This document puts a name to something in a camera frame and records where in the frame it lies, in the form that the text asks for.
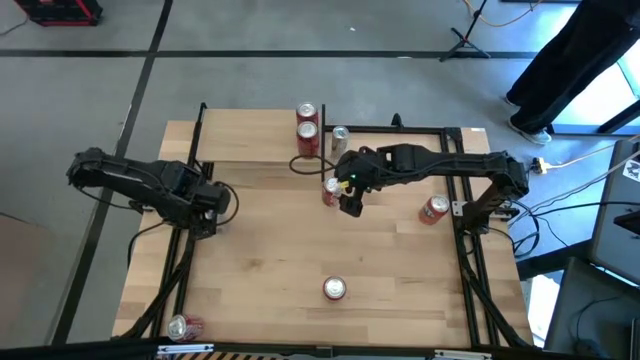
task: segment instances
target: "tripod stand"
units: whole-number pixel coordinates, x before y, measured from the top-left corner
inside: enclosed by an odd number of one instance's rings
[[[455,44],[451,50],[449,50],[449,52],[447,52],[447,54],[443,57],[440,58],[440,62],[445,62],[447,60],[449,60],[450,58],[452,58],[453,56],[461,58],[461,57],[478,57],[478,54],[476,53],[467,53],[467,52],[458,52],[458,49],[461,48],[472,48],[474,50],[476,50],[480,57],[489,59],[491,58],[491,55],[489,55],[486,51],[480,49],[479,47],[477,47],[474,43],[472,43],[471,41],[469,41],[469,36],[471,35],[471,31],[473,31],[473,28],[476,26],[476,23],[478,22],[478,19],[480,18],[480,15],[482,14],[482,10],[484,9],[484,6],[487,4],[487,0],[482,0],[482,5],[480,5],[480,8],[476,11],[473,12],[473,21],[471,22],[471,26],[469,26],[469,30],[467,30],[467,34],[466,35],[462,35],[462,33],[460,31],[458,31],[456,28],[451,28],[451,31],[453,31],[454,34],[456,34],[459,38],[459,41],[457,44]]]

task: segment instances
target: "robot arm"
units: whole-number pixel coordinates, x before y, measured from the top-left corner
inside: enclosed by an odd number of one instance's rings
[[[489,215],[505,200],[517,200],[529,192],[526,171],[506,152],[490,154],[435,153],[411,144],[398,144],[372,150],[347,151],[335,169],[338,181],[348,182],[347,193],[340,197],[340,210],[360,216],[364,192],[385,186],[408,184],[427,176],[486,177],[491,186],[462,208],[466,230],[487,232]]]
[[[166,222],[191,229],[197,238],[215,233],[216,215],[227,210],[230,194],[179,161],[117,159],[98,148],[77,153],[67,171],[76,188],[102,186],[125,195],[134,208],[151,206]]]

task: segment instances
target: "wire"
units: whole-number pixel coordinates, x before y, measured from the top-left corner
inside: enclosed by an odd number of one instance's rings
[[[97,196],[95,196],[95,195],[91,195],[91,194],[89,194],[88,192],[84,191],[84,190],[83,190],[83,189],[81,189],[81,188],[78,188],[78,187],[77,187],[77,188],[75,188],[75,189],[76,189],[76,190],[78,190],[78,191],[80,191],[81,193],[83,193],[83,194],[87,195],[88,197],[90,197],[90,198],[92,198],[92,199],[94,199],[94,200],[98,201],[98,202],[101,202],[101,203],[103,203],[103,204],[107,204],[107,205],[109,205],[109,206],[113,206],[114,208],[124,209],[124,210],[133,210],[133,211],[136,211],[136,209],[132,208],[131,206],[117,205],[117,204],[114,204],[114,203],[108,202],[108,201],[106,201],[106,200],[102,200],[102,199],[100,199],[99,197],[97,197]]]
[[[523,214],[521,214],[520,216],[518,216],[518,217],[517,217],[517,218],[516,218],[516,219],[515,219],[511,224],[509,224],[509,226],[513,226],[513,224],[515,224],[516,222],[520,221],[523,217],[527,216],[528,214],[531,214],[531,213],[533,213],[533,212],[535,212],[535,211],[538,211],[538,210],[539,210],[538,208],[539,208],[539,207],[542,207],[542,206],[543,206],[543,205],[545,205],[546,203],[552,202],[553,200],[559,199],[559,198],[561,198],[561,197],[563,197],[563,196],[565,196],[565,195],[566,195],[567,197],[569,197],[569,196],[571,196],[571,195],[573,195],[573,194],[577,194],[578,192],[585,190],[585,189],[586,189],[586,188],[588,188],[589,186],[591,186],[591,185],[593,185],[593,184],[595,184],[595,183],[597,183],[597,182],[599,182],[599,181],[601,181],[601,180],[605,179],[609,174],[611,174],[611,173],[613,173],[614,171],[618,170],[620,167],[624,166],[624,165],[627,163],[627,161],[629,161],[629,160],[631,160],[631,159],[635,158],[635,157],[636,157],[636,156],[638,156],[638,155],[640,155],[640,150],[639,150],[639,151],[636,151],[636,152],[635,152],[635,153],[633,153],[633,154],[631,154],[631,156],[629,156],[628,158],[626,158],[626,159],[624,159],[624,160],[620,161],[618,164],[616,164],[615,166],[613,166],[612,168],[610,168],[610,169],[609,169],[609,171],[607,171],[606,173],[604,173],[604,174],[602,174],[602,175],[597,176],[597,177],[596,177],[596,178],[594,178],[593,180],[588,181],[588,182],[586,182],[586,183],[584,183],[584,184],[582,184],[582,185],[580,185],[580,186],[578,186],[578,187],[576,187],[576,188],[574,188],[574,189],[571,189],[571,190],[569,190],[569,191],[566,191],[566,192],[564,192],[564,193],[562,193],[562,194],[560,194],[560,195],[556,195],[556,196],[554,196],[554,197],[552,197],[552,198],[549,198],[549,199],[547,199],[547,200],[541,201],[541,202],[539,202],[539,203],[537,203],[537,204],[535,204],[535,205],[531,206],[531,207],[530,207],[530,209],[533,209],[532,211],[529,211],[529,210],[525,211]]]
[[[565,207],[561,207],[561,208],[556,208],[556,209],[552,209],[552,210],[549,210],[549,211],[545,211],[545,212],[540,213],[540,214],[534,214],[534,216],[538,217],[538,216],[542,216],[542,215],[551,214],[551,213],[554,213],[556,211],[563,211],[563,210],[576,209],[576,208],[587,207],[587,206],[596,206],[596,205],[599,205],[599,206],[605,206],[605,205],[640,206],[640,203],[631,202],[631,201],[602,201],[602,202],[597,202],[597,203],[587,203],[587,204],[580,204],[580,205],[573,205],[573,206],[565,206]]]
[[[542,220],[542,221],[544,221],[545,223],[547,223],[547,227],[549,228],[549,231],[551,231],[551,234],[552,234],[552,235],[553,235],[553,236],[554,236],[558,241],[560,241],[560,242],[562,243],[562,245],[564,245],[565,247],[569,247],[569,245],[567,245],[567,243],[566,243],[566,242],[562,241],[562,239],[560,239],[560,237],[556,234],[556,232],[555,232],[555,231],[553,231],[553,229],[551,228],[551,223],[549,222],[549,220],[547,220],[547,219],[545,219],[545,218],[543,218],[543,217],[537,216],[537,215],[536,215],[536,218],[538,218],[539,220]]]
[[[325,163],[329,164],[328,168],[324,168],[324,170],[320,169],[320,170],[314,170],[314,171],[301,171],[301,170],[297,170],[293,167],[293,163],[298,160],[298,159],[318,159],[320,161],[324,161]],[[327,172],[327,171],[331,171],[333,169],[335,169],[336,167],[346,163],[347,161],[350,161],[351,159],[347,159],[347,160],[343,160],[343,162],[339,162],[338,164],[333,164],[331,161],[323,158],[322,156],[318,156],[318,155],[313,155],[313,156],[303,156],[303,155],[297,155],[294,156],[291,160],[289,160],[289,170],[293,171],[294,173],[298,174],[298,175],[318,175],[318,174],[322,174],[323,172]]]
[[[630,139],[627,139],[627,141],[631,142],[631,141],[633,141],[633,140],[635,140],[635,139],[637,139],[637,138],[640,138],[640,134],[635,135],[635,136],[633,136],[633,137],[632,137],[632,138],[630,138]],[[568,161],[568,162],[566,162],[566,163],[564,163],[564,164],[549,165],[549,169],[562,169],[562,168],[567,167],[567,166],[569,166],[569,165],[573,165],[573,164],[577,163],[578,161],[582,161],[582,160],[584,160],[584,159],[586,159],[586,158],[588,158],[588,157],[590,157],[590,156],[592,156],[592,155],[595,155],[595,154],[597,154],[597,153],[599,153],[599,152],[601,152],[601,151],[604,151],[604,150],[607,150],[607,149],[611,149],[611,148],[612,148],[612,147],[614,147],[614,146],[616,146],[616,144],[615,144],[615,143],[613,143],[613,144],[611,144],[611,145],[609,145],[609,146],[605,146],[605,147],[603,147],[603,148],[600,148],[600,149],[598,149],[598,150],[594,150],[594,151],[592,151],[592,152],[590,152],[590,153],[588,153],[588,154],[586,154],[586,155],[582,155],[581,157],[579,157],[579,158],[577,158],[577,159],[573,159],[573,160],[571,160],[571,161]]]
[[[580,341],[580,320],[582,320],[582,315],[584,315],[584,313],[589,310],[589,308],[591,308],[592,306],[596,305],[596,304],[600,304],[603,302],[607,302],[607,301],[613,301],[613,300],[618,300],[622,298],[622,295],[618,295],[618,296],[612,296],[606,299],[600,299],[600,300],[594,300],[591,301],[589,304],[587,304],[585,307],[583,307],[580,310],[580,313],[578,314],[578,321],[576,321],[576,339],[578,341]]]
[[[515,240],[513,240],[511,235],[509,235],[506,231],[502,231],[500,229],[496,229],[496,228],[492,228],[492,227],[489,227],[489,230],[498,232],[498,233],[504,235],[507,239],[511,240],[511,243],[515,243]]]
[[[480,20],[482,20],[483,23],[491,26],[491,27],[505,27],[507,25],[511,25],[513,23],[515,23],[516,21],[522,19],[523,17],[525,17],[527,14],[529,14],[530,12],[533,12],[533,10],[538,7],[538,5],[542,4],[544,2],[544,0],[538,0],[536,3],[529,3],[529,10],[527,10],[524,14],[518,16],[517,18],[510,20],[504,24],[493,24],[491,22],[489,22],[487,19],[485,19],[484,16],[479,15]],[[467,5],[467,8],[469,10],[469,13],[473,16],[473,14],[478,11],[476,10],[473,5],[471,5],[471,2],[469,0],[464,0],[464,3]]]
[[[520,202],[518,200],[510,200],[510,201],[511,201],[511,203],[522,207],[526,211],[531,211],[530,207],[528,207],[527,205],[523,204],[522,202]],[[516,259],[520,259],[520,258],[523,258],[523,257],[525,257],[527,255],[530,255],[538,247],[538,244],[540,243],[540,223],[538,222],[538,219],[535,216],[531,216],[531,220],[533,221],[533,225],[536,227],[536,231],[534,233],[531,233],[531,234],[525,236],[524,238],[514,242],[513,254],[516,257]],[[529,240],[532,237],[534,238],[534,240],[533,240],[533,244],[531,245],[531,249],[525,251],[522,254],[516,254],[516,252],[520,249],[520,247],[524,244],[524,242],[526,240]]]
[[[10,32],[12,32],[13,30],[25,25],[28,21],[29,21],[29,15],[27,15],[21,23],[10,27],[10,28],[8,28],[7,30],[5,30],[3,32],[0,32],[0,36],[9,35]]]
[[[511,241],[511,248],[515,249],[516,242],[515,242],[515,240],[513,240],[511,235],[509,235],[506,231],[502,231],[500,229],[496,229],[496,228],[492,228],[492,227],[489,227],[489,230],[495,231],[497,233],[500,233],[500,234],[504,235],[507,239],[509,239],[509,241]]]
[[[214,183],[214,185],[217,185],[217,184],[220,184],[220,185],[226,187],[227,189],[229,189],[229,191],[231,191],[231,193],[233,194],[233,197],[236,199],[236,208],[235,208],[235,210],[233,210],[233,213],[231,214],[231,216],[227,220],[224,220],[224,221],[222,221],[221,223],[218,224],[218,226],[221,226],[221,225],[225,225],[225,224],[230,223],[231,220],[233,220],[236,217],[236,215],[238,214],[238,210],[240,209],[240,198],[238,197],[238,193],[236,193],[236,191],[233,189],[233,187],[231,187],[231,185],[229,185],[227,183],[224,183],[222,181],[216,181]]]
[[[161,222],[159,222],[159,223],[157,223],[155,225],[149,226],[148,228],[144,228],[144,229],[138,231],[135,235],[133,235],[131,240],[129,240],[129,250],[127,251],[127,269],[129,268],[129,265],[131,265],[131,256],[133,255],[133,244],[136,242],[136,239],[140,235],[146,233],[147,231],[151,231],[151,230],[153,230],[153,229],[157,228],[158,226],[163,225],[165,223],[166,223],[165,221],[161,221]]]
[[[591,184],[589,184],[588,186],[585,186],[585,187],[584,187],[584,188],[582,188],[582,189],[579,189],[579,190],[577,190],[577,191],[574,191],[574,192],[572,192],[572,193],[570,193],[570,194],[567,194],[567,195],[565,195],[565,196],[563,196],[563,197],[561,197],[561,198],[555,199],[555,200],[553,200],[552,202],[550,202],[550,203],[549,203],[549,204],[547,204],[547,205],[539,206],[539,207],[536,209],[536,211],[540,211],[541,209],[544,209],[544,208],[550,207],[550,206],[552,206],[553,204],[555,204],[555,203],[556,203],[556,202],[558,202],[558,201],[566,200],[566,199],[568,199],[570,196],[573,196],[573,195],[575,195],[575,194],[577,194],[577,193],[579,193],[579,192],[583,192],[583,191],[587,190],[590,186],[593,186],[593,185],[595,185],[595,184],[597,184],[597,183],[601,182],[602,180],[604,180],[604,179],[606,179],[606,178],[607,178],[607,177],[605,176],[605,177],[603,177],[602,179],[600,179],[600,180],[598,180],[598,181],[594,181],[594,182],[592,182]]]

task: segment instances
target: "gray concrete floor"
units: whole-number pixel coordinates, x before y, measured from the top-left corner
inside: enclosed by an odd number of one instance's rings
[[[104,23],[96,28],[41,28],[28,24],[6,37],[0,49],[147,49],[162,2],[102,1]],[[12,2],[0,4],[0,31],[17,19]],[[528,5],[490,0],[486,17],[509,20]],[[570,16],[573,7],[547,4],[505,28],[479,24],[473,39],[492,51],[537,51]],[[448,50],[449,27],[470,22],[461,1],[176,1],[161,42],[165,50],[351,49]],[[90,146],[111,151],[118,139],[143,59],[0,58],[0,212],[42,225],[56,235],[33,294],[24,306],[28,326],[16,326],[0,346],[46,342],[63,289],[94,206],[66,185],[75,152]],[[399,112],[411,126],[461,126],[487,130],[493,150],[522,161],[543,156],[564,162],[612,143],[601,138],[559,138],[538,147],[511,132],[513,109],[500,100],[527,60],[436,59],[156,59],[127,157],[157,157],[166,121],[195,120],[201,101],[210,107],[293,108],[302,100],[326,103],[334,124],[386,125]],[[619,70],[611,69],[562,115],[606,119],[632,101]],[[533,204],[603,173],[610,152],[566,170],[532,176]],[[602,184],[567,202],[600,198]],[[125,203],[116,197],[114,202]],[[566,242],[589,238],[595,208],[576,210],[584,227],[568,226],[562,214],[548,217]],[[107,339],[126,276],[126,246],[139,216],[111,209],[107,216],[71,341]],[[533,231],[522,221],[519,238]],[[543,227],[536,254],[559,244]]]

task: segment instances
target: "can lid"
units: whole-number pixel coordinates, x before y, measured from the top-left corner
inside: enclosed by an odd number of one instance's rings
[[[336,126],[333,128],[333,136],[338,139],[346,139],[349,137],[349,130],[345,126]]]
[[[305,102],[298,105],[298,114],[301,116],[313,116],[316,114],[316,107],[310,102]]]
[[[324,282],[324,292],[330,298],[342,297],[345,291],[344,281],[337,276],[330,277]]]
[[[340,190],[340,182],[337,178],[328,178],[324,181],[324,188],[329,192],[337,192]]]
[[[303,138],[312,138],[318,133],[318,127],[311,121],[305,121],[298,125],[298,135]]]
[[[167,327],[167,334],[169,337],[179,338],[185,334],[187,331],[187,321],[184,316],[176,315],[169,322],[169,326]]]
[[[431,198],[431,206],[433,209],[439,212],[445,212],[449,210],[449,199],[444,196],[436,195]]]

